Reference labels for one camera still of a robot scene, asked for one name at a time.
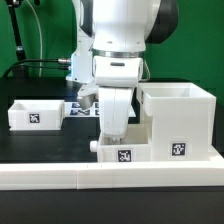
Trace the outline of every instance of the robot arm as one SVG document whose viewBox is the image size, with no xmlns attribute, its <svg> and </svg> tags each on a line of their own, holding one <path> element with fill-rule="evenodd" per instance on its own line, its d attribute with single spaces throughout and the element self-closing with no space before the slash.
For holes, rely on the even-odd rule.
<svg viewBox="0 0 224 224">
<path fill-rule="evenodd" d="M 81 24 L 77 22 L 78 38 L 79 31 L 83 31 L 82 23 L 86 22 L 82 22 L 85 20 L 83 11 L 88 11 L 85 10 L 87 5 L 91 5 L 87 2 L 93 3 L 92 20 L 89 20 L 92 26 L 84 27 L 92 28 L 95 35 L 92 39 L 93 69 L 87 74 L 88 82 L 93 81 L 93 92 L 96 90 L 94 86 L 99 87 L 101 132 L 117 141 L 126 133 L 133 91 L 142 77 L 145 41 L 149 39 L 153 43 L 153 34 L 157 39 L 161 37 L 159 42 L 162 42 L 175 30 L 178 10 L 173 5 L 176 6 L 176 0 L 73 0 L 76 11 L 80 12 L 76 14 L 77 21 L 81 21 Z M 91 38 L 88 32 L 85 35 L 85 38 Z M 80 56 L 87 49 L 81 49 Z M 73 71 L 75 66 L 80 68 L 73 60 Z M 88 83 L 86 78 L 79 80 Z"/>
<path fill-rule="evenodd" d="M 76 14 L 76 51 L 72 54 L 71 74 L 66 77 L 69 86 L 80 86 L 94 81 L 92 76 L 92 9 L 93 0 L 72 0 Z"/>
</svg>

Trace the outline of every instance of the open box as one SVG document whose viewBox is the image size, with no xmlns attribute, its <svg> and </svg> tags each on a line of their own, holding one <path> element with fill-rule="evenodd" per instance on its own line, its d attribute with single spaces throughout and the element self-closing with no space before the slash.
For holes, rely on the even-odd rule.
<svg viewBox="0 0 224 224">
<path fill-rule="evenodd" d="M 128 162 L 209 161 L 214 155 L 216 97 L 192 83 L 140 83 L 137 99 L 140 124 L 128 125 L 120 144 L 101 134 L 91 145 L 99 162 L 120 162 L 119 153 Z"/>
<path fill-rule="evenodd" d="M 63 100 L 15 100 L 8 110 L 11 131 L 60 130 L 64 119 Z"/>
</svg>

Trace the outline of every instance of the green backdrop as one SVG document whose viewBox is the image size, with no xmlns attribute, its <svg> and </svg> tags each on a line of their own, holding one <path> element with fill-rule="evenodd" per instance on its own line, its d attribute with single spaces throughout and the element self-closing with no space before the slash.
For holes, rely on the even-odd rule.
<svg viewBox="0 0 224 224">
<path fill-rule="evenodd" d="M 161 45 L 147 45 L 154 78 L 183 78 L 215 94 L 224 105 L 224 1 L 178 0 L 176 32 Z M 70 57 L 75 50 L 75 16 L 71 0 L 42 0 L 35 7 L 43 32 L 44 58 Z M 26 0 L 16 9 L 28 58 L 39 58 L 37 24 Z M 0 0 L 0 74 L 16 61 L 7 5 Z M 66 76 L 44 71 L 44 76 Z"/>
</svg>

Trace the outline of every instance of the white platform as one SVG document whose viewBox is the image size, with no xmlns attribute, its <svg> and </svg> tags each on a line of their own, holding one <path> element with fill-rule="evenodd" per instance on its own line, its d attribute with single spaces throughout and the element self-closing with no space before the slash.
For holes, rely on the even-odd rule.
<svg viewBox="0 0 224 224">
<path fill-rule="evenodd" d="M 210 151 L 203 162 L 2 164 L 0 190 L 224 186 L 224 160 Z"/>
</svg>

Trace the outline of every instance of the table surface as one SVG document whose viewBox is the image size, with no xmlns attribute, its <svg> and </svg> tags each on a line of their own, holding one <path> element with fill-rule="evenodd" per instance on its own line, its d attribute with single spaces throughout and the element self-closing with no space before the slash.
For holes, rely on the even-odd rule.
<svg viewBox="0 0 224 224">
<path fill-rule="evenodd" d="M 7 110 L 15 99 L 73 102 L 76 92 L 60 78 L 0 79 L 0 163 L 95 162 L 89 142 L 98 138 L 98 118 L 66 118 L 61 131 L 9 131 Z M 219 108 L 214 132 L 220 151 L 223 114 Z M 0 191 L 5 224 L 221 224 L 223 207 L 224 187 Z"/>
</svg>

